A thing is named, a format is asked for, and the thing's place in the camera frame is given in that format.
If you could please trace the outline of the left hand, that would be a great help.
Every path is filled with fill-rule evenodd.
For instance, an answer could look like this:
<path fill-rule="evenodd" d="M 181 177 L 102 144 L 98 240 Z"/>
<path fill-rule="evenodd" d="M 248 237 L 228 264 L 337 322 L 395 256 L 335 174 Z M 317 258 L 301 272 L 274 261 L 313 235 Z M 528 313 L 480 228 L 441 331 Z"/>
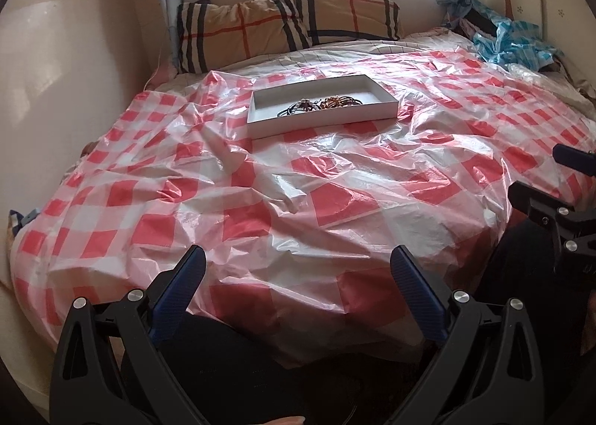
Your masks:
<path fill-rule="evenodd" d="M 305 418 L 303 416 L 283 417 L 265 422 L 261 425 L 303 425 Z"/>

